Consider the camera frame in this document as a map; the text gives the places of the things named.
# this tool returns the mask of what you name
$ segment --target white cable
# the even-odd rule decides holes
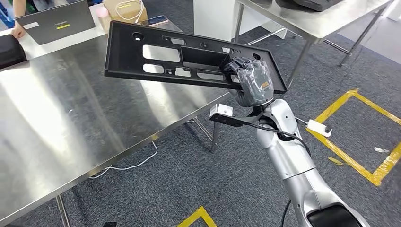
[[[118,7],[121,6],[121,5],[123,5],[123,4],[129,3],[129,2],[136,2],[136,1],[138,1],[138,2],[140,3],[140,11],[139,11],[139,13],[138,13],[136,16],[131,17],[131,18],[125,18],[125,17],[121,16],[121,14],[118,12]],[[130,0],[130,1],[123,1],[123,2],[118,3],[118,4],[115,6],[114,9],[115,9],[115,12],[117,13],[117,15],[118,15],[119,17],[121,17],[122,19],[124,19],[124,20],[132,20],[132,19],[138,17],[138,18],[135,20],[135,23],[138,23],[140,16],[142,16],[142,12],[143,12],[144,7],[145,7],[145,6],[143,5],[142,0]]]
[[[297,120],[299,120],[299,121],[302,121],[302,122],[305,123],[305,124],[308,124],[308,122],[303,121],[302,119],[299,119],[299,118],[297,118],[297,117],[295,117],[295,119],[297,119]]]
[[[143,162],[139,163],[138,165],[130,166],[130,167],[127,167],[127,168],[117,168],[117,167],[109,166],[109,167],[106,167],[106,168],[103,169],[104,172],[102,172],[101,174],[99,174],[99,175],[97,175],[97,176],[90,177],[90,179],[96,179],[96,178],[100,177],[101,175],[105,174],[109,169],[128,170],[128,169],[132,169],[132,168],[135,168],[135,167],[139,167],[140,165],[144,164],[146,161],[148,161],[149,159],[151,159],[153,156],[155,156],[155,155],[157,154],[158,149],[157,149],[157,147],[156,147],[156,145],[155,145],[155,143],[154,143],[153,141],[152,141],[152,144],[153,144],[153,146],[156,148],[155,153],[154,153],[153,155],[149,156],[149,157],[148,157],[147,159],[145,159]]]

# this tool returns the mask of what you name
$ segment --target person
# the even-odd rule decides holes
[[[14,9],[15,17],[20,17],[20,16],[25,15],[26,1],[27,0],[13,0],[13,9]],[[15,21],[15,27],[11,31],[11,34],[15,38],[21,38],[25,35],[25,30],[17,21]]]
[[[13,9],[14,9],[15,17],[21,17],[21,16],[25,15],[27,2],[31,6],[34,7],[36,12],[38,12],[39,10],[48,9],[48,8],[51,8],[54,6],[68,4],[68,1],[66,1],[66,0],[41,0],[40,1],[41,8],[38,10],[39,7],[38,8],[36,7],[34,0],[13,0]],[[21,38],[25,35],[25,29],[17,21],[15,21],[15,27],[11,31],[11,34],[15,38]]]

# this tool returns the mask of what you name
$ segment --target metal table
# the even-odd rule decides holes
[[[323,12],[316,12],[313,10],[300,10],[297,6],[286,3],[285,0],[237,1],[240,3],[240,9],[235,29],[235,41],[238,41],[244,6],[261,13],[267,18],[306,39],[306,44],[295,64],[291,76],[287,80],[287,87],[291,85],[294,76],[299,73],[303,60],[305,59],[310,47],[315,43],[325,41],[325,43],[346,53],[347,55],[340,63],[340,66],[343,65],[381,16],[385,8],[392,2],[392,0],[344,0]],[[338,32],[343,27],[376,10],[379,11],[349,51],[329,40],[326,40],[327,36]],[[254,44],[280,31],[281,30],[278,30],[267,34],[249,44]]]
[[[228,97],[106,78],[106,45],[100,36],[0,72],[0,226],[54,197],[70,226],[61,193]]]

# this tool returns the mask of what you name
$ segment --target black bracket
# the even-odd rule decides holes
[[[257,124],[259,119],[263,116],[264,108],[266,108],[265,105],[252,107],[252,112],[246,117],[230,117],[221,113],[215,113],[209,119],[211,121],[230,125],[233,127],[241,127],[243,125],[255,123]]]
[[[110,24],[105,76],[241,90],[239,81],[222,68],[234,57],[265,61],[274,92],[286,92],[268,50],[117,21]]]

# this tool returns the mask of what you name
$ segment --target black bag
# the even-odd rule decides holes
[[[0,36],[0,69],[26,61],[24,49],[12,35]]]

